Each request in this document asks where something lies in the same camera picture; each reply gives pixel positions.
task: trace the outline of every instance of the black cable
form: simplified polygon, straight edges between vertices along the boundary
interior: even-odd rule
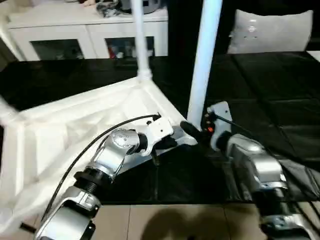
[[[123,121],[117,125],[114,125],[112,127],[110,127],[108,130],[104,131],[103,133],[101,133],[99,136],[97,136],[95,139],[93,139],[83,150],[82,152],[80,152],[80,154],[73,160],[73,162],[70,164],[70,166],[68,167],[68,169],[65,171],[63,177],[61,178],[57,188],[55,189],[45,211],[44,211],[44,214],[42,216],[42,219],[41,221],[45,218],[45,216],[48,214],[48,212],[50,211],[57,195],[58,195],[58,192],[62,186],[62,184],[64,183],[64,181],[66,180],[68,174],[70,173],[70,171],[72,170],[72,168],[75,166],[75,164],[78,162],[78,160],[85,154],[85,152],[90,148],[92,147],[93,144],[95,144],[100,138],[102,138],[104,135],[108,134],[109,132],[111,132],[112,130],[118,128],[118,127],[121,127],[122,125],[125,125],[125,124],[128,124],[128,123],[131,123],[133,121],[136,121],[136,120],[140,120],[140,119],[146,119],[146,118],[153,118],[153,120],[155,121],[156,119],[160,118],[161,116],[160,115],[156,115],[156,114],[151,114],[151,115],[145,115],[145,116],[138,116],[138,117],[135,117],[135,118],[132,118],[132,119],[129,119],[129,120],[126,120],[126,121]]]
[[[304,161],[300,158],[300,157],[297,157],[297,156],[294,156],[292,155],[291,153],[283,150],[283,149],[279,149],[275,146],[271,146],[271,145],[267,145],[267,144],[264,144],[263,141],[261,141],[259,139],[259,137],[257,137],[255,134],[253,134],[250,130],[246,129],[245,127],[243,126],[240,126],[222,116],[219,116],[219,115],[216,115],[214,114],[215,117],[217,119],[220,119],[230,125],[233,125],[235,126],[236,128],[242,130],[243,132],[247,133],[248,135],[250,135],[251,138],[253,138],[254,140],[258,141],[258,142],[261,142],[262,145],[264,145],[265,149],[267,150],[267,152],[269,154],[271,154],[271,156],[273,156],[275,159],[276,156],[273,154],[273,152],[276,152],[277,154],[283,156],[283,157],[286,157],[298,164],[301,164],[301,165],[304,165]],[[301,183],[301,181],[299,181],[289,170],[286,166],[284,166],[281,162],[279,162],[281,167],[283,168],[283,172],[285,172],[286,175],[290,175],[290,178],[294,181],[294,183],[296,184],[296,186],[299,188],[299,190],[302,192],[302,194],[304,194],[305,197],[308,197],[307,193],[306,193],[306,190],[308,190],[312,195],[315,195],[313,192],[311,192],[306,186],[304,186],[303,183]],[[319,211],[317,210],[316,206],[313,204],[313,202],[311,201],[308,201],[309,205],[311,206],[312,210],[314,211],[314,213],[316,214],[316,216],[318,217],[319,221],[320,221],[320,213]],[[308,215],[304,212],[304,210],[299,206],[299,204],[297,202],[295,202],[295,205],[296,205],[296,208],[298,208],[298,210],[301,212],[301,214],[303,215],[303,217],[308,221],[308,223],[311,225],[311,227],[313,228],[313,230],[320,236],[320,230],[315,226],[315,224],[311,221],[311,219],[308,217]]]

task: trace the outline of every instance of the metal bracket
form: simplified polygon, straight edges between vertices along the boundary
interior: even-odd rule
[[[226,101],[219,102],[217,104],[211,105],[207,108],[208,114],[215,113],[218,116],[221,116],[229,121],[232,121],[229,105]],[[213,150],[219,151],[219,148],[217,147],[217,140],[223,134],[224,132],[230,132],[231,133],[231,124],[222,121],[220,119],[217,119],[215,122],[215,128],[214,133],[210,140],[210,145]]]

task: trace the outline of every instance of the cabinet glass door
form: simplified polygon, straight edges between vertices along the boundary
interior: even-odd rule
[[[31,41],[40,60],[83,59],[84,55],[77,39]]]
[[[134,37],[105,38],[109,57],[111,59],[136,58]],[[155,56],[155,41],[153,36],[146,37],[148,56]]]

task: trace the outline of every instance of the white cabinet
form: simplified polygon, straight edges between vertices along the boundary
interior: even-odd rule
[[[105,59],[118,55],[135,57],[135,26],[133,23],[89,25],[97,58]],[[166,21],[145,22],[148,53],[151,56],[168,55],[168,23]]]
[[[145,14],[143,21],[149,55],[167,56],[167,9]],[[133,16],[102,18],[95,6],[59,0],[43,3],[21,13],[7,27],[27,61],[135,56]]]
[[[27,61],[96,58],[85,25],[24,27],[9,31]]]

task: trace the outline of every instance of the white shelf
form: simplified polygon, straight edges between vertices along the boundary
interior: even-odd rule
[[[168,21],[166,8],[145,14],[144,22]],[[96,6],[84,7],[77,2],[66,3],[61,1],[43,3],[29,11],[15,15],[7,25],[9,29],[65,26],[65,25],[91,25],[91,24],[116,24],[133,23],[132,15],[120,14],[110,18],[103,18],[96,11]]]

